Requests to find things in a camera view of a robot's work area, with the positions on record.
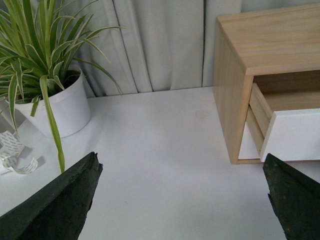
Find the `drawer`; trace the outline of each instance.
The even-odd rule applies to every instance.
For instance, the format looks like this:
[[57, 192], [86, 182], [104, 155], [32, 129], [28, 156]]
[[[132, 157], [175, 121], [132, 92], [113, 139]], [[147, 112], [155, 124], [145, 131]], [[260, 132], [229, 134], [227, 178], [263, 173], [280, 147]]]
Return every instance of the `drawer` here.
[[262, 162], [320, 159], [320, 71], [253, 79], [246, 122]]

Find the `light wood grain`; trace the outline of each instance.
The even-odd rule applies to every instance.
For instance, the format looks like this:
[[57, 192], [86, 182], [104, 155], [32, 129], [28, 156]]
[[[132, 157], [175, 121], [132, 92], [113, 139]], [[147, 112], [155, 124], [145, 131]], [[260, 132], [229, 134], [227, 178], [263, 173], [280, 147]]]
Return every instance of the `light wood grain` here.
[[245, 76], [228, 41], [216, 28], [214, 99], [232, 164], [238, 162], [253, 76]]
[[238, 159], [253, 79], [262, 136], [272, 111], [319, 108], [319, 23], [320, 3], [218, 17], [213, 89], [231, 163], [258, 162]]
[[219, 16], [246, 75], [320, 69], [320, 3]]
[[255, 114], [252, 111], [250, 106], [248, 108], [248, 113], [246, 116], [246, 123], [248, 125], [252, 139], [253, 139], [254, 144], [256, 146], [256, 150], [260, 154], [261, 149], [262, 149], [262, 145], [264, 144], [264, 141], [265, 141], [265, 135], [263, 135], [263, 133], [261, 132], [258, 121], [257, 121]]
[[320, 70], [254, 76], [263, 94], [320, 90]]
[[250, 107], [256, 118], [256, 121], [261, 129], [263, 136], [266, 136], [269, 123], [272, 117], [272, 110], [269, 107], [264, 95], [260, 91], [258, 85], [254, 82], [252, 84]]

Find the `white curtain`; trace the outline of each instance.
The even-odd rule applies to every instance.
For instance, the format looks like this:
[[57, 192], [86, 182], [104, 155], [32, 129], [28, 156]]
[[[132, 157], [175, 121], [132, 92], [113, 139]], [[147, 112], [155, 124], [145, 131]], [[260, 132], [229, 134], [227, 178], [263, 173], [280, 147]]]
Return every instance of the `white curtain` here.
[[[90, 1], [78, 0], [66, 13]], [[124, 28], [103, 31], [95, 41], [110, 62], [89, 47], [80, 57], [105, 67], [124, 94], [212, 86], [217, 16], [315, 2], [320, 0], [99, 0], [82, 13], [94, 14], [89, 27]], [[119, 94], [102, 72], [81, 68], [88, 97]]]

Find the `white flower pot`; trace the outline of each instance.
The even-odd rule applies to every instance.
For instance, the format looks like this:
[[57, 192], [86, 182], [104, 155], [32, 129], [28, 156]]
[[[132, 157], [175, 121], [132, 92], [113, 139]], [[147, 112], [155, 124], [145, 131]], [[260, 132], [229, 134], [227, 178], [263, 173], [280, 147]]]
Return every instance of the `white flower pot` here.
[[[49, 97], [52, 112], [60, 137], [72, 135], [81, 130], [90, 120], [91, 112], [86, 97], [82, 71], [77, 81], [65, 90]], [[43, 135], [52, 138], [45, 103], [41, 100], [35, 116], [30, 116], [32, 103], [16, 104], [19, 110]]]

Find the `white tabletop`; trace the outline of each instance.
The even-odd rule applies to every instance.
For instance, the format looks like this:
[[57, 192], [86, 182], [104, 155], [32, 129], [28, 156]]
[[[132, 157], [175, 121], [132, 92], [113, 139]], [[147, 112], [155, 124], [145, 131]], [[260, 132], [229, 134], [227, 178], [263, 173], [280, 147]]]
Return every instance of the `white tabletop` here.
[[[231, 165], [213, 88], [91, 98], [90, 122], [62, 139], [66, 166], [97, 152], [103, 171], [80, 240], [285, 240], [262, 164]], [[0, 176], [0, 215], [59, 175], [52, 139], [29, 122], [32, 174]], [[320, 181], [320, 162], [292, 166]]]

